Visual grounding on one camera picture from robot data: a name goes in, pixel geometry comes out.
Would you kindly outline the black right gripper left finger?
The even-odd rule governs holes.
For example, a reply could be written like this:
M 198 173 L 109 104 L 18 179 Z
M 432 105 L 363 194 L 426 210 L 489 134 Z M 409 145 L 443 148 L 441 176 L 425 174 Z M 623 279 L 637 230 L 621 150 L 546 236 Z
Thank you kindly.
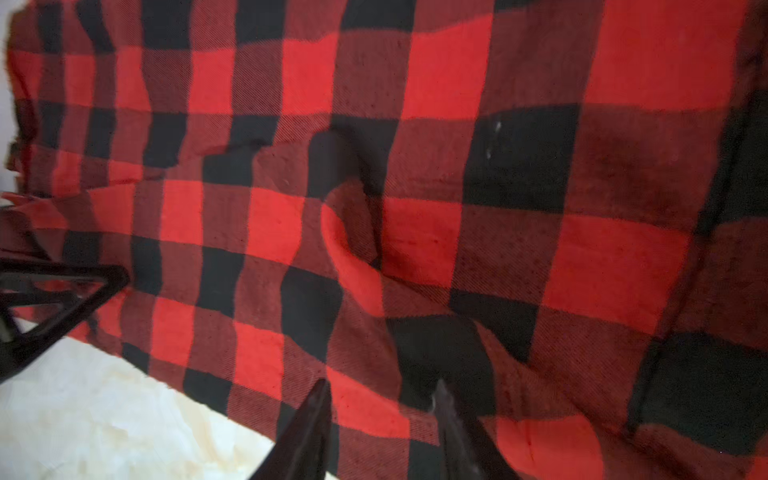
M 320 480 L 327 473 L 330 384 L 318 380 L 251 480 Z

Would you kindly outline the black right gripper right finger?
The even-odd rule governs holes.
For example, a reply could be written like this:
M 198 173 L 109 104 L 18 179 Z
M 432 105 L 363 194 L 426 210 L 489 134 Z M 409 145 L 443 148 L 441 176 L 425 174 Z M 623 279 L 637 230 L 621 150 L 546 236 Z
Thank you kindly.
M 443 452 L 443 479 L 521 479 L 472 409 L 443 379 L 433 393 L 433 413 Z

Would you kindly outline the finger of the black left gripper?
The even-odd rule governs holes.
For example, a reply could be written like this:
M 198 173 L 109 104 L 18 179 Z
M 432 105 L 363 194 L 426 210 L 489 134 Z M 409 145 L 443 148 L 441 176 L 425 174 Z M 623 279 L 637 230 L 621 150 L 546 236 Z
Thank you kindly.
M 73 266 L 27 260 L 1 261 L 1 379 L 41 357 L 129 283 L 119 265 Z M 17 310 L 42 307 L 47 316 L 24 331 Z

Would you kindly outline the red black plaid shirt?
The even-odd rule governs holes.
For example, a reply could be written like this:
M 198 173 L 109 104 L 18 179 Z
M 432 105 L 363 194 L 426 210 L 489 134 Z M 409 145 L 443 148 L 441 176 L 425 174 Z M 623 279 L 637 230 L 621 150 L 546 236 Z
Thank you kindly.
M 439 381 L 528 479 L 767 475 L 763 1 L 32 1 L 1 249 L 75 336 L 330 470 L 433 479 Z

